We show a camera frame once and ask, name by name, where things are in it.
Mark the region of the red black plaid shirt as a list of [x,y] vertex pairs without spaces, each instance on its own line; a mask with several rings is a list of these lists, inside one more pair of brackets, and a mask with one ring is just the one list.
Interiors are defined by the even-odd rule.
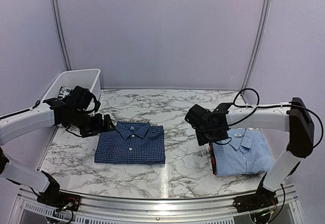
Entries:
[[215,155],[213,151],[213,145],[210,143],[209,144],[209,153],[210,153],[210,160],[211,160],[211,167],[212,167],[212,172],[213,175],[217,175],[217,166],[216,166],[216,160],[215,160]]

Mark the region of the dark blue checked shirt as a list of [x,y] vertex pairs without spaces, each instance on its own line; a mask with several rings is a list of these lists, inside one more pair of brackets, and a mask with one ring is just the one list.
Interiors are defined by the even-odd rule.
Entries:
[[101,133],[94,154],[97,164],[161,165],[166,162],[162,125],[119,121],[116,129]]

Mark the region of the light blue shirt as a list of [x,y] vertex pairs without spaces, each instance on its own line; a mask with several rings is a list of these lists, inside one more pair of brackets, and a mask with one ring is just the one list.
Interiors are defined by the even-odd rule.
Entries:
[[273,156],[261,131],[235,129],[227,133],[228,139],[212,143],[217,176],[260,174],[273,168]]

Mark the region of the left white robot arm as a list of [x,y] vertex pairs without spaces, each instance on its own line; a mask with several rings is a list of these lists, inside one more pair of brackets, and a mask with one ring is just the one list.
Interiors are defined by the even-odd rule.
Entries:
[[[79,130],[79,137],[87,138],[115,130],[108,114],[98,112],[100,102],[89,89],[76,86],[62,98],[39,101],[33,107],[1,117],[1,146],[20,136],[44,127],[62,125]],[[39,192],[39,197],[60,206],[64,195],[60,185],[48,173],[31,170],[1,153],[1,178],[25,185]]]

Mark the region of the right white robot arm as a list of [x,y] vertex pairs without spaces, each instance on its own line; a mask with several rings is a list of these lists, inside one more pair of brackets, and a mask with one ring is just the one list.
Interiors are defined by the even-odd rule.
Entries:
[[252,195],[252,204],[262,208],[276,195],[283,181],[313,152],[313,117],[315,114],[305,106],[303,100],[295,97],[289,102],[266,105],[221,103],[213,110],[195,104],[184,120],[195,130],[200,145],[225,140],[229,136],[229,130],[243,128],[288,135],[288,143],[276,159],[275,165],[265,173]]

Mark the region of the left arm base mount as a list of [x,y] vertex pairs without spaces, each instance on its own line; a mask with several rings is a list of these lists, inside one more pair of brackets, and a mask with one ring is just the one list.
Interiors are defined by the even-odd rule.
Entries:
[[64,210],[78,211],[81,197],[75,194],[64,193],[60,190],[59,183],[48,173],[41,171],[49,180],[49,186],[44,192],[39,192],[37,201],[52,207]]

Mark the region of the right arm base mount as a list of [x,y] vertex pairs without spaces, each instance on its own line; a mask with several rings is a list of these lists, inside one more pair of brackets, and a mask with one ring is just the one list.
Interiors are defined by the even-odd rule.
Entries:
[[263,209],[277,204],[276,192],[264,188],[262,181],[255,193],[237,196],[233,201],[233,206],[237,209],[238,213]]

